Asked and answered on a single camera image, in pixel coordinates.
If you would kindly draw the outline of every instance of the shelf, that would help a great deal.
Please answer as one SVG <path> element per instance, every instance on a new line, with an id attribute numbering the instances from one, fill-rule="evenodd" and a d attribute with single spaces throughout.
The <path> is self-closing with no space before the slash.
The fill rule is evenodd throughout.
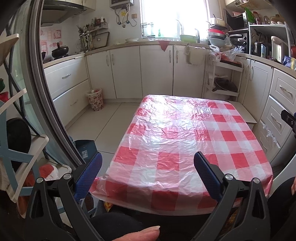
<path id="1" fill-rule="evenodd" d="M 241 68 L 241 67 L 237 67 L 237 66 L 234 66 L 234 65 L 231 65 L 231 64 L 222 63 L 222 62 L 213 61 L 213 65 L 219 66 L 219 67 L 222 67 L 222 68 L 226 68 L 226 69 L 232 69 L 232 70 L 235 70 L 235 71 L 238 71 L 238 72 L 242 72 L 243 71 L 243 68 Z"/>
<path id="2" fill-rule="evenodd" d="M 212 91 L 212 89 L 210 88 L 210 86 L 207 84 L 207 89 Z M 212 91 L 215 94 L 221 94 L 221 95 L 230 95 L 230 96 L 235 96 L 237 97 L 239 95 L 239 93 L 237 92 L 232 92 L 232 91 L 224 91 L 224 90 L 216 90 L 216 91 Z"/>
<path id="3" fill-rule="evenodd" d="M 7 188 L 7 193 L 10 199 L 13 202 L 16 202 L 18 199 L 18 196 L 20 195 L 21 189 L 23 187 L 23 184 L 30 172 L 30 170 L 33 167 L 33 164 L 35 163 L 36 159 L 46 146 L 46 144 L 49 141 L 49 138 L 46 135 L 41 135 L 41 136 L 36 136 L 36 135 L 31 135 L 31 147 L 28 152 L 29 155 L 32 155 L 33 158 L 30 161 L 30 163 L 22 163 L 18 170 L 15 173 L 15 179 L 17 180 L 18 187 L 16 189 L 16 192 L 13 191 L 13 188 L 11 185 L 8 186 Z"/>
<path id="4" fill-rule="evenodd" d="M 250 29 L 255 29 L 267 36 L 275 36 L 288 43 L 287 30 L 284 24 L 260 24 L 250 25 Z"/>
<path id="5" fill-rule="evenodd" d="M 219 78 L 228 78 L 228 75 L 222 75 L 222 76 L 219 76 L 219 75 L 214 75 L 214 78 L 216 77 L 219 77 Z M 209 79 L 213 79 L 213 75 L 211 73 L 209 73 Z"/>

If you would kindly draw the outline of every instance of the kitchen cabinet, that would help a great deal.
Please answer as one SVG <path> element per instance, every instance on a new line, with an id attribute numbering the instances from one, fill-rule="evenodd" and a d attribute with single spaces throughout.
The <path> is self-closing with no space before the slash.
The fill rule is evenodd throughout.
<path id="1" fill-rule="evenodd" d="M 142 99 L 139 46 L 110 50 L 116 98 Z"/>
<path id="2" fill-rule="evenodd" d="M 86 59 L 92 88 L 101 88 L 104 99 L 116 99 L 110 51 L 87 55 Z"/>
<path id="3" fill-rule="evenodd" d="M 140 46 L 143 97 L 173 94 L 173 46 L 163 51 L 160 45 Z"/>
<path id="4" fill-rule="evenodd" d="M 250 68 L 251 68 L 251 60 L 248 58 L 244 58 L 244 57 L 240 57 L 237 56 L 235 58 L 235 61 L 239 61 L 243 64 L 243 72 L 242 72 L 242 80 L 241 80 L 241 85 L 239 88 L 239 96 L 237 98 L 237 102 L 239 103 L 243 103 L 245 95 L 246 95 L 246 91 L 247 91 L 247 85 L 248 85 L 248 81 L 249 81 L 249 73 L 250 73 Z"/>
<path id="5" fill-rule="evenodd" d="M 186 46 L 174 45 L 173 95 L 185 97 L 202 97 L 205 76 L 205 61 L 197 66 L 188 64 Z"/>
<path id="6" fill-rule="evenodd" d="M 257 122 L 259 122 L 267 102 L 272 72 L 272 67 L 254 60 L 251 61 L 249 81 L 243 106 Z"/>

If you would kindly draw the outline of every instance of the sink faucet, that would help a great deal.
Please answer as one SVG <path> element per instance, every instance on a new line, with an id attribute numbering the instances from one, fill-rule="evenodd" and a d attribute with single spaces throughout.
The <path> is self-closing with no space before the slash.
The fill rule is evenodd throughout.
<path id="1" fill-rule="evenodd" d="M 179 22 L 179 24 L 180 24 L 180 27 L 181 27 L 181 34 L 183 35 L 184 33 L 183 33 L 183 27 L 182 27 L 182 24 L 181 24 L 181 22 L 178 20 L 178 19 L 176 19 L 178 22 Z"/>

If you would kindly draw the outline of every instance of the table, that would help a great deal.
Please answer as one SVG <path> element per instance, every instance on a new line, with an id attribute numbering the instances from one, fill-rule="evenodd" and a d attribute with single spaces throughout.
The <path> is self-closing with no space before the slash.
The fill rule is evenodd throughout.
<path id="1" fill-rule="evenodd" d="M 146 96 L 109 169 L 90 192 L 122 207 L 160 215 L 210 213 L 216 205 L 193 165 L 201 151 L 236 179 L 261 180 L 269 194 L 273 173 L 254 134 L 228 102 Z"/>

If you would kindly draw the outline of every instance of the green bowl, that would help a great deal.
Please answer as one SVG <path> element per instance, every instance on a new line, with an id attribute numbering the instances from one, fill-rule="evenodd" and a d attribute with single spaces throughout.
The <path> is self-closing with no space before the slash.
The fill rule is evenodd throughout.
<path id="1" fill-rule="evenodd" d="M 188 42 L 188 43 L 196 43 L 198 40 L 198 37 L 192 36 L 192 35 L 180 35 L 180 39 L 182 42 Z"/>

